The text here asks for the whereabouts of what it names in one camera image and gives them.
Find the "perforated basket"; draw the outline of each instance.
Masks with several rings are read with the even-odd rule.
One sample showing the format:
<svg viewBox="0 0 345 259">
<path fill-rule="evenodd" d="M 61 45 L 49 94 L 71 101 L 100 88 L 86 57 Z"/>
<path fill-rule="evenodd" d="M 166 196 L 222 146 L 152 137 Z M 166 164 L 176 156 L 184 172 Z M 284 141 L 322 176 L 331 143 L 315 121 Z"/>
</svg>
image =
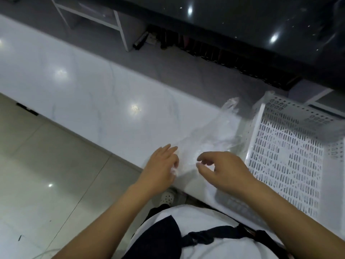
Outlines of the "perforated basket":
<svg viewBox="0 0 345 259">
<path fill-rule="evenodd" d="M 257 179 L 344 238 L 344 135 L 344 121 L 267 92 L 244 124 L 239 156 Z M 239 221 L 269 231 L 246 204 L 226 203 Z"/>
</svg>

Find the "marble counter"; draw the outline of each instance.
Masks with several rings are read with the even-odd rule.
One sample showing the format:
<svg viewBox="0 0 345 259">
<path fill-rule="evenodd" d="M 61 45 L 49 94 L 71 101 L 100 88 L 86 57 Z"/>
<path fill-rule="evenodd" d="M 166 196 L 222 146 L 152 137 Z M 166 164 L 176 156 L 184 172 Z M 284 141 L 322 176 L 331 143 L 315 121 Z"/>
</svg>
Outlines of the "marble counter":
<svg viewBox="0 0 345 259">
<path fill-rule="evenodd" d="M 164 79 L 162 71 L 157 75 Z M 208 96 L 204 84 L 193 85 Z M 261 97 L 268 89 L 262 83 L 254 92 Z M 0 92 L 138 167 L 156 148 L 180 141 L 219 112 L 214 104 L 1 15 Z M 234 133 L 240 118 L 233 120 Z M 236 217 L 198 174 L 179 178 L 175 186 Z"/>
</svg>

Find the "apron strap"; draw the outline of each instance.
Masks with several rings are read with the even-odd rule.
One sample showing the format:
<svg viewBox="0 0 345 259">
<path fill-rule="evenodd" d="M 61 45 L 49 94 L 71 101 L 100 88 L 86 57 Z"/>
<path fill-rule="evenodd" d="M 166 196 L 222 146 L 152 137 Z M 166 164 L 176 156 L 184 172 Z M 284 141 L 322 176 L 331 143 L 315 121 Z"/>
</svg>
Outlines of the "apron strap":
<svg viewBox="0 0 345 259">
<path fill-rule="evenodd" d="M 248 237 L 256 242 L 259 242 L 269 248 L 279 259 L 288 259 L 285 249 L 280 247 L 270 236 L 262 230 L 251 234 L 243 225 L 239 224 L 237 227 L 232 226 L 217 226 L 205 231 L 190 232 L 182 237 L 182 248 L 188 246 L 195 246 L 197 244 L 211 244 L 215 238 L 227 239 L 241 239 Z"/>
</svg>

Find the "white shoe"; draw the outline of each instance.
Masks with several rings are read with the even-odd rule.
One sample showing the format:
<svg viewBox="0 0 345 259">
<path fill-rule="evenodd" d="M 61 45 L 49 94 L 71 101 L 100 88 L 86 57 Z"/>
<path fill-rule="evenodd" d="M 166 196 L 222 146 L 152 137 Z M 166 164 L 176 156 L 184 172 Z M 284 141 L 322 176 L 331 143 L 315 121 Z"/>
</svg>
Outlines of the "white shoe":
<svg viewBox="0 0 345 259">
<path fill-rule="evenodd" d="M 162 196 L 160 198 L 159 206 L 163 204 L 167 204 L 170 206 L 173 206 L 173 202 L 176 196 L 176 192 L 173 189 L 168 189 L 164 193 L 162 193 Z"/>
</svg>

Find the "hand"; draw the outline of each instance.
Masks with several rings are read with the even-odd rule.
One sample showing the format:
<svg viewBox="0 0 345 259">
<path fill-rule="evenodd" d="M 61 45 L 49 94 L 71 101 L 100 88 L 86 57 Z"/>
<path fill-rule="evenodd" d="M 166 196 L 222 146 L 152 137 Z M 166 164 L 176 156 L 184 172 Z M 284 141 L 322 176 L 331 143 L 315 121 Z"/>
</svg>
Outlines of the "hand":
<svg viewBox="0 0 345 259">
<path fill-rule="evenodd" d="M 230 152 L 204 152 L 198 158 L 199 173 L 213 186 L 223 192 L 241 198 L 257 179 L 238 156 Z M 211 171 L 205 165 L 215 165 Z"/>
<path fill-rule="evenodd" d="M 177 146 L 170 148 L 170 144 L 159 147 L 150 157 L 136 185 L 149 194 L 149 197 L 164 192 L 174 182 L 175 175 L 171 168 L 178 166 L 178 157 L 174 152 Z"/>
</svg>

